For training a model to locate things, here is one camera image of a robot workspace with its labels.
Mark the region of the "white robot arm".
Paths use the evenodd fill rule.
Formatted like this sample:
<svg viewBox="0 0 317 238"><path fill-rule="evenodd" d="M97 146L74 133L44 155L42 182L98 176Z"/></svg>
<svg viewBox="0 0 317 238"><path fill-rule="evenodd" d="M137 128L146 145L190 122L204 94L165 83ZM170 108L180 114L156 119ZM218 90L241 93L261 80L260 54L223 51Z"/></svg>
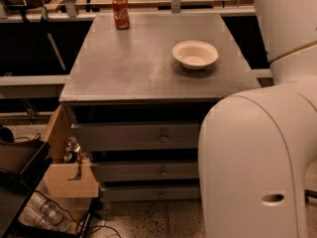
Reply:
<svg viewBox="0 0 317 238"><path fill-rule="evenodd" d="M317 157L317 0L254 0L273 85L228 96L200 129L206 238L308 238Z"/></svg>

